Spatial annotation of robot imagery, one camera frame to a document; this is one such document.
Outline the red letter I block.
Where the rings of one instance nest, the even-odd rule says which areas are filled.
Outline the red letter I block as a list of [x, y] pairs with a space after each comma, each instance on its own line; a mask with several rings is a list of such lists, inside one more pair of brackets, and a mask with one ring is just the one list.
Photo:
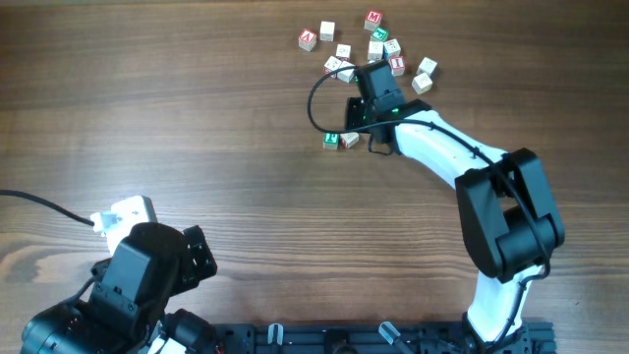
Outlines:
[[390, 57], [388, 63], [393, 77], [400, 77], [405, 73], [406, 61], [403, 56]]

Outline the green letter block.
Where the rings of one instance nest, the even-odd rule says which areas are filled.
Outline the green letter block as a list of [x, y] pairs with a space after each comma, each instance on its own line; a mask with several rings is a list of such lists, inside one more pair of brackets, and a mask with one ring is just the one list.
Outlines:
[[338, 149], [340, 137], [338, 134], [325, 133], [322, 146], [324, 149]]

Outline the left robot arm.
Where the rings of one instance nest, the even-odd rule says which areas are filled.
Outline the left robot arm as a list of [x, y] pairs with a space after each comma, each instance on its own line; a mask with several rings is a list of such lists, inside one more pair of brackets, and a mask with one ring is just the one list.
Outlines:
[[200, 227], [180, 232], [143, 222], [91, 273], [77, 294], [30, 320], [22, 354], [135, 353], [148, 343], [169, 299], [215, 276], [217, 264]]

